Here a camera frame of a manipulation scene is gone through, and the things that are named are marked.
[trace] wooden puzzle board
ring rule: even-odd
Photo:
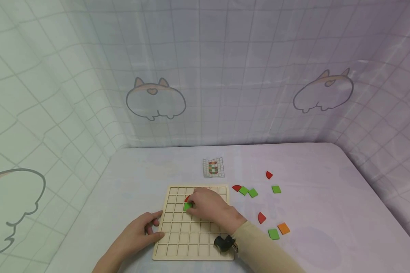
[[[158,231],[165,232],[164,238],[155,244],[154,260],[232,261],[233,251],[221,253],[214,246],[217,236],[226,238],[220,227],[209,221],[192,217],[184,212],[185,198],[195,188],[206,187],[217,193],[229,204],[227,185],[170,186],[164,202]]]

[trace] curtain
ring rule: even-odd
[[[410,1],[0,0],[0,272],[116,150],[335,143],[410,235]]]

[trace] right hand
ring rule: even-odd
[[[188,203],[195,207],[187,210],[188,214],[212,221],[220,225],[228,234],[232,235],[246,219],[234,208],[228,205],[218,193],[205,188],[196,188]]]

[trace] heart shape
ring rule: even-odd
[[[149,89],[147,90],[147,92],[148,92],[149,94],[155,96],[156,93],[158,93],[158,89],[156,89],[156,88],[149,88]]]

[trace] black watch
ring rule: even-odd
[[[234,248],[235,253],[238,253],[238,246],[231,236],[226,236],[226,239],[223,239],[222,236],[217,236],[214,240],[214,245],[219,248],[221,252],[226,252],[230,250],[231,247]]]

